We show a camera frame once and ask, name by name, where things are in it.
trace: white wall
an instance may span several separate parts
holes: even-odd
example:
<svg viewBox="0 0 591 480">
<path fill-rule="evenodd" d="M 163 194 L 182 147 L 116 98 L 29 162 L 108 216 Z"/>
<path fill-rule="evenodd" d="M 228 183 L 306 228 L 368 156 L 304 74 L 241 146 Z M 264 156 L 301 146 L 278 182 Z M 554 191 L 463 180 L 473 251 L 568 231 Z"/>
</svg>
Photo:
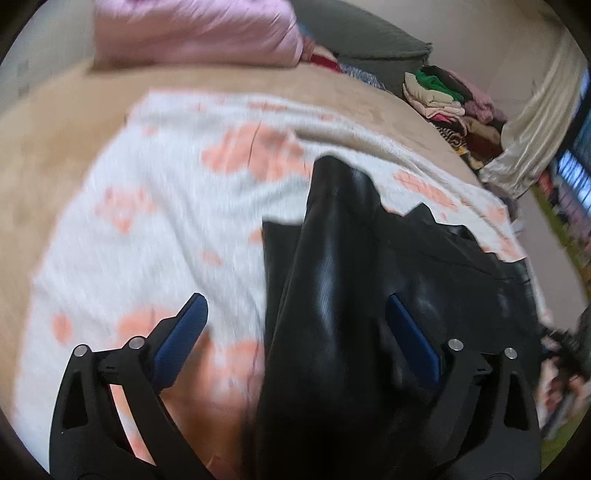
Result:
<svg viewBox="0 0 591 480">
<path fill-rule="evenodd" d="M 540 0 L 348 0 L 433 43 L 430 62 L 452 69 L 517 115 L 547 71 L 555 25 Z"/>
<path fill-rule="evenodd" d="M 542 84 L 561 32 L 553 22 L 532 18 L 512 42 L 488 89 L 495 105 L 510 118 L 519 115 Z"/>
</svg>

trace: bedsheet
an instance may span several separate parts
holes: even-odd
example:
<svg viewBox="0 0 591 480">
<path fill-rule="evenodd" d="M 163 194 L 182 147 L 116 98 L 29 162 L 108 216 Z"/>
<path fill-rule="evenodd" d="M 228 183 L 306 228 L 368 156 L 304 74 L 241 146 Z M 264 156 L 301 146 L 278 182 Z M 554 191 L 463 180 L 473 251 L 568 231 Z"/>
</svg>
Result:
<svg viewBox="0 0 591 480">
<path fill-rule="evenodd" d="M 387 210 L 425 203 L 485 251 L 524 257 L 500 200 L 335 111 L 268 95 L 153 91 L 99 154 L 33 278 L 11 422 L 44 466 L 74 346 L 118 348 L 198 291 L 207 330 L 162 398 L 204 463 L 217 456 L 240 471 L 263 375 L 261 222 L 302 220 L 313 162 L 326 154 L 367 172 Z M 134 450 L 149 459 L 114 395 Z"/>
</svg>

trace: stack of clothes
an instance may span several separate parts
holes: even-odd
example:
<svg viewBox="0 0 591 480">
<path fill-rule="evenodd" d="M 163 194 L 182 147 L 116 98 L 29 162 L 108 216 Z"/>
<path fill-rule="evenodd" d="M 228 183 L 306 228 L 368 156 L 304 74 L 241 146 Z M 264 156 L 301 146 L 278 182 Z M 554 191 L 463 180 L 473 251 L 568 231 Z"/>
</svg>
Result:
<svg viewBox="0 0 591 480">
<path fill-rule="evenodd" d="M 499 156 L 507 122 L 491 97 L 451 70 L 427 65 L 406 73 L 404 96 L 473 171 Z"/>
</svg>

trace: pink comforter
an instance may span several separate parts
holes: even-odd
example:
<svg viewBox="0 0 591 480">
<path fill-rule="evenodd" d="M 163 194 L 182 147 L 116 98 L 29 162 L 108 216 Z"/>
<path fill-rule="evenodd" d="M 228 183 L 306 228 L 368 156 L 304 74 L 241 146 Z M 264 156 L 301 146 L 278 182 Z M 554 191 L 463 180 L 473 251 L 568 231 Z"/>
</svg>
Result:
<svg viewBox="0 0 591 480">
<path fill-rule="evenodd" d="M 95 41 L 99 61 L 276 66 L 304 43 L 286 0 L 95 0 Z"/>
</svg>

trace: black leather garment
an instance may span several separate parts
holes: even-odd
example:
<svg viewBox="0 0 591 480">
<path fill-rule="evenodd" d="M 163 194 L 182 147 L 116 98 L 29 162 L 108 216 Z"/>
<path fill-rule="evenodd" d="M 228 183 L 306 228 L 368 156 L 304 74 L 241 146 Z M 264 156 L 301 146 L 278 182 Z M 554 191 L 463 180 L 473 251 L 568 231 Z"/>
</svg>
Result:
<svg viewBox="0 0 591 480">
<path fill-rule="evenodd" d="M 540 340 L 523 261 L 480 250 L 464 226 L 420 205 L 384 211 L 371 179 L 316 161 L 302 225 L 263 224 L 265 378 L 255 422 L 260 480 L 396 478 L 435 393 L 419 384 L 384 320 L 396 294 L 443 345 L 518 353 L 532 388 Z"/>
</svg>

